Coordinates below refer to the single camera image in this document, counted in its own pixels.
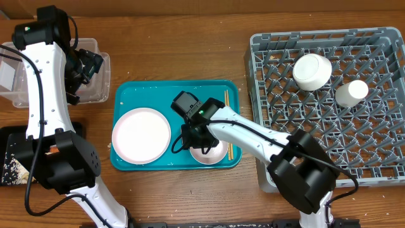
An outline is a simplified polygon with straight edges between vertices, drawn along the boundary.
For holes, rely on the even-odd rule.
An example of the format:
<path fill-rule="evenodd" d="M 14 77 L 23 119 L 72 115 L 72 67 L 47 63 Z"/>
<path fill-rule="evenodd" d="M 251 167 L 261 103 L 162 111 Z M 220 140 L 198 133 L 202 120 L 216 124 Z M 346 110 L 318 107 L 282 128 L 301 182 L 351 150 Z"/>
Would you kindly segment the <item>small white plate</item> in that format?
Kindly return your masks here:
<path fill-rule="evenodd" d="M 211 148 L 207 154 L 202 154 L 201 148 L 190 148 L 192 157 L 204 165 L 214 165 L 227 156 L 228 143 L 220 141 L 216 147 Z"/>

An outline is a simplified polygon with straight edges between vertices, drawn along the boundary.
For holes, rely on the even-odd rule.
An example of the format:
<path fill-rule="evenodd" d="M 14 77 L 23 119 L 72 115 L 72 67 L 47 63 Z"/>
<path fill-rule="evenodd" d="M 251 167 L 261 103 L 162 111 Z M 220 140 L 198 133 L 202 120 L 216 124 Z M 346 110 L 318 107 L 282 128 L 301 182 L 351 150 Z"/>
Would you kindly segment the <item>large white plate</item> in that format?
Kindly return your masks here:
<path fill-rule="evenodd" d="M 171 141 L 171 127 L 166 117 L 152 108 L 126 112 L 115 123 L 112 145 L 124 161 L 144 165 L 157 160 Z"/>

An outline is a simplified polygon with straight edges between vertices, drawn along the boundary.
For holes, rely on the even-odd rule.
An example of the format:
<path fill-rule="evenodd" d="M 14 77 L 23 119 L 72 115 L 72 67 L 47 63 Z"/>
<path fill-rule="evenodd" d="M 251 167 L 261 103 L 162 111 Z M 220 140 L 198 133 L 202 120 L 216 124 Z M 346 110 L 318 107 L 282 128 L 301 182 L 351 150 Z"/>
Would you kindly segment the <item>rice and peanut scraps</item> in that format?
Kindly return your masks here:
<path fill-rule="evenodd" d="M 1 176 L 2 186 L 14 186 L 26 184 L 28 181 L 28 170 L 15 159 L 13 153 L 6 153 Z"/>

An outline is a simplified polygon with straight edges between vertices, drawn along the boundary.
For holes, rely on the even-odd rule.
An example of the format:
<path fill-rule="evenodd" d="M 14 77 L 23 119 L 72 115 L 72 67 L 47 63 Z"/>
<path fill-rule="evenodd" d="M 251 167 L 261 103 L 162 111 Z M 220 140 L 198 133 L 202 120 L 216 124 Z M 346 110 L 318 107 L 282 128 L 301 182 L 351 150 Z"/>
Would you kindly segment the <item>white bowl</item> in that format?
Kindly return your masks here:
<path fill-rule="evenodd" d="M 295 62 L 292 74 L 300 89 L 315 91 L 323 87 L 330 79 L 332 64 L 324 56 L 306 54 Z"/>

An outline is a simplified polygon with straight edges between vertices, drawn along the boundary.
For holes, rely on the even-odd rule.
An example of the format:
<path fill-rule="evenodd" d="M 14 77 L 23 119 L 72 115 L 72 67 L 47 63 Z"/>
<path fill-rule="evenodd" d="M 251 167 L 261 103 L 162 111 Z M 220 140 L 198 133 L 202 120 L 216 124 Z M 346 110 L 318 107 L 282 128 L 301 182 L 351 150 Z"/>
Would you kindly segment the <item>white cup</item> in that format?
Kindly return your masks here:
<path fill-rule="evenodd" d="M 335 93 L 335 100 L 338 105 L 344 108 L 356 106 L 368 95 L 368 85 L 362 80 L 354 80 L 340 86 Z"/>

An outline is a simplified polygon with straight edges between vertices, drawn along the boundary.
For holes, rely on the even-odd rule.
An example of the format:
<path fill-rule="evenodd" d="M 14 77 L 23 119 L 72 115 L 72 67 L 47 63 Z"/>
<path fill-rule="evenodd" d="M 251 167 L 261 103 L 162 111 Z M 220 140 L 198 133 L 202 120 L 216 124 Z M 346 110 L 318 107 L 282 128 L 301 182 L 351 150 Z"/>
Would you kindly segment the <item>orange carrot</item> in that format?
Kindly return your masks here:
<path fill-rule="evenodd" d="M 45 155 L 51 155 L 55 153 L 59 153 L 59 149 L 56 146 L 50 147 L 49 150 L 45 152 Z"/>

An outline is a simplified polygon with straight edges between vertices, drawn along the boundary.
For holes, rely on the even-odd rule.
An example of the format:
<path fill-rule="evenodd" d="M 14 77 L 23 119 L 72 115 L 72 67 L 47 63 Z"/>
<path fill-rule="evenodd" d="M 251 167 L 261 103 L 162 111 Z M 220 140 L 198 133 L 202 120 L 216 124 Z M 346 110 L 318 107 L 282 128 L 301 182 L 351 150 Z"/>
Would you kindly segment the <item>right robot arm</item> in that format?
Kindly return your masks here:
<path fill-rule="evenodd" d="M 185 91 L 171 108 L 185 122 L 177 138 L 181 149 L 210 155 L 220 142 L 236 145 L 266 165 L 279 193 L 300 211 L 301 227 L 331 227 L 329 204 L 339 170 L 310 133 L 267 129 L 215 98 L 202 103 Z"/>

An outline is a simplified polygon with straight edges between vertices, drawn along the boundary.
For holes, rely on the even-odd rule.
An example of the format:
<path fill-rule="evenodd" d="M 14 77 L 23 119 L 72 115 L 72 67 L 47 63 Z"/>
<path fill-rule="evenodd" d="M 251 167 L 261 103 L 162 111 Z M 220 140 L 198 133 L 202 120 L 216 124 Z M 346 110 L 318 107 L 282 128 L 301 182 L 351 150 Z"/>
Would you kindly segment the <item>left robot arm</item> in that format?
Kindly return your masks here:
<path fill-rule="evenodd" d="M 25 138 L 10 136 L 8 149 L 30 181 L 78 203 L 98 227 L 134 227 L 101 178 L 95 147 L 76 133 L 68 112 L 103 57 L 77 47 L 74 19 L 53 5 L 38 8 L 36 21 L 17 25 L 12 40 L 26 71 L 29 118 Z"/>

